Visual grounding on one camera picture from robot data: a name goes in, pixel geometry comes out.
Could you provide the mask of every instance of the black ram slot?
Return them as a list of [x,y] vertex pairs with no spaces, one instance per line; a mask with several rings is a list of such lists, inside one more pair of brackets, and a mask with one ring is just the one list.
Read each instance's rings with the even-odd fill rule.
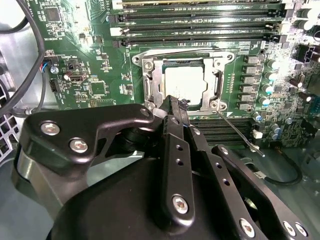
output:
[[117,40],[112,42],[112,46],[114,48],[120,47],[129,47],[131,45],[147,45],[147,44],[159,44],[159,43],[180,43],[180,42],[188,42],[188,43],[196,43],[203,41],[248,41],[251,40],[263,40],[266,36],[266,33],[263,34],[221,34],[221,35],[210,35],[210,36],[175,36],[175,37],[148,37],[148,38],[126,38],[122,40]]

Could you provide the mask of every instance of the small white component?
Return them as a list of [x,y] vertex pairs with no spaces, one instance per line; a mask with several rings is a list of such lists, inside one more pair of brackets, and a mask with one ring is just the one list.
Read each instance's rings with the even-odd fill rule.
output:
[[110,27],[110,35],[112,37],[121,36],[122,28],[121,27]]
[[255,139],[262,139],[263,137],[263,133],[255,129],[253,129],[252,134]]
[[122,4],[117,4],[117,3],[122,3],[122,0],[112,0],[113,9],[124,9],[124,6]]
[[[260,147],[259,147],[259,146],[257,146],[257,145],[254,145],[254,144],[252,144],[252,143],[251,143],[251,145],[252,145],[252,146],[254,146],[254,147],[255,147],[256,149],[258,149],[258,150],[260,149]],[[253,153],[255,153],[255,152],[256,152],[256,151],[255,151],[255,150],[253,150],[252,148],[250,148],[250,151],[251,151],[251,152],[253,152]]]
[[207,89],[201,66],[167,67],[164,74],[166,96],[190,100],[190,105],[201,103],[202,93]]

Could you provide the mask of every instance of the integrated circuit chip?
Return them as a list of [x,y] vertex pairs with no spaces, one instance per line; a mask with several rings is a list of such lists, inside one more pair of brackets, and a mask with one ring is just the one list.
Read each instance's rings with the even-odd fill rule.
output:
[[105,95],[105,83],[103,81],[91,82],[91,92],[93,95]]
[[46,18],[49,22],[61,21],[59,10],[57,7],[46,8],[44,11],[45,11]]

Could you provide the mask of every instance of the ram slot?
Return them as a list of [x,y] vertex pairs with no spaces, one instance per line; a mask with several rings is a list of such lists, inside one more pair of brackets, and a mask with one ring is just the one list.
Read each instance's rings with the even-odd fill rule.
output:
[[152,14],[152,13],[186,13],[186,12],[215,12],[215,11],[252,11],[252,10],[281,10],[282,4],[281,3],[213,3],[213,4],[198,4],[195,5],[184,5],[184,6],[158,6],[158,5],[151,5],[151,6],[133,6],[132,8],[115,8],[113,7],[112,13],[113,14],[138,14],[138,13],[145,13],[145,14]]

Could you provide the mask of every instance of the capacitor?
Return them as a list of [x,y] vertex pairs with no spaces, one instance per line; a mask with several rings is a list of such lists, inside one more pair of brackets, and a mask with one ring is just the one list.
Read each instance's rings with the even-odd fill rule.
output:
[[260,97],[259,103],[261,103],[263,106],[267,107],[270,104],[270,100],[266,98],[265,96]]
[[278,74],[273,71],[268,71],[264,74],[264,77],[269,81],[275,81],[278,79]]
[[313,53],[311,56],[311,60],[316,63],[320,63],[320,55]]
[[280,62],[273,59],[269,60],[266,65],[273,70],[278,70],[280,68]]
[[302,82],[299,82],[299,81],[295,80],[294,78],[291,78],[291,79],[289,80],[289,83],[290,83],[291,85],[297,87],[297,88],[301,88],[302,85],[303,85]]
[[298,96],[307,103],[310,102],[310,100],[311,100],[311,96],[304,93],[304,92],[299,92]]
[[273,133],[273,132],[270,132],[269,135],[270,135],[270,137],[271,137],[272,140],[277,140],[277,139],[278,139],[278,136],[279,136],[278,134]]
[[260,114],[258,112],[255,112],[254,114],[252,114],[252,117],[254,120],[256,120],[257,122],[262,121],[262,116],[260,116]]
[[318,16],[320,14],[320,11],[316,8],[308,8],[304,9],[301,12],[301,17],[306,19],[318,19]]
[[265,84],[261,88],[266,94],[270,95],[274,92],[274,88],[270,86],[269,84]]
[[69,80],[71,75],[72,75],[72,71],[67,71],[67,72],[63,75],[63,79],[64,79],[64,80]]
[[314,25],[316,25],[316,22],[313,20],[301,20],[298,23],[298,28],[305,31],[309,31],[310,29],[312,29]]
[[271,130],[274,134],[279,134],[281,131],[281,128],[278,126],[278,124],[275,123],[271,126]]

